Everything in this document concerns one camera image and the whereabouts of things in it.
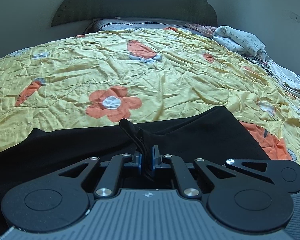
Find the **black garment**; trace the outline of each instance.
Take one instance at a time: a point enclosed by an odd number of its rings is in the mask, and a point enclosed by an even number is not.
[[[0,202],[12,187],[91,156],[108,161],[122,153],[133,154],[136,144],[145,158],[151,147],[192,163],[204,158],[223,165],[228,158],[269,159],[250,133],[225,108],[216,106],[197,116],[137,125],[43,132],[34,129],[20,144],[0,153]],[[0,210],[0,234],[7,229]]]

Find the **wall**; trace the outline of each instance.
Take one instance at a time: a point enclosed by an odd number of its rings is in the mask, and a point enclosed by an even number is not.
[[[300,0],[223,0],[218,7],[219,25],[255,34],[279,65],[300,74]]]
[[[82,34],[90,21],[50,28],[63,0],[0,0],[0,57],[25,47]]]

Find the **headboard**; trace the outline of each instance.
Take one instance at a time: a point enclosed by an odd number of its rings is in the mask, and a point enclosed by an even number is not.
[[[95,18],[146,17],[218,26],[207,0],[64,0],[51,26]]]

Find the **white flower center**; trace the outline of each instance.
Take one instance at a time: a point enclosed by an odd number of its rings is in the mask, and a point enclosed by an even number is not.
[[[114,96],[109,96],[102,101],[102,104],[107,109],[117,109],[121,105],[121,100]]]

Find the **yellow floral bedspread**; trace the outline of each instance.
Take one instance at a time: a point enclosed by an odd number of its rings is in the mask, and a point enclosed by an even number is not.
[[[216,105],[284,140],[300,164],[300,99],[261,67],[181,29],[102,31],[1,58],[0,152],[33,128],[184,118]]]

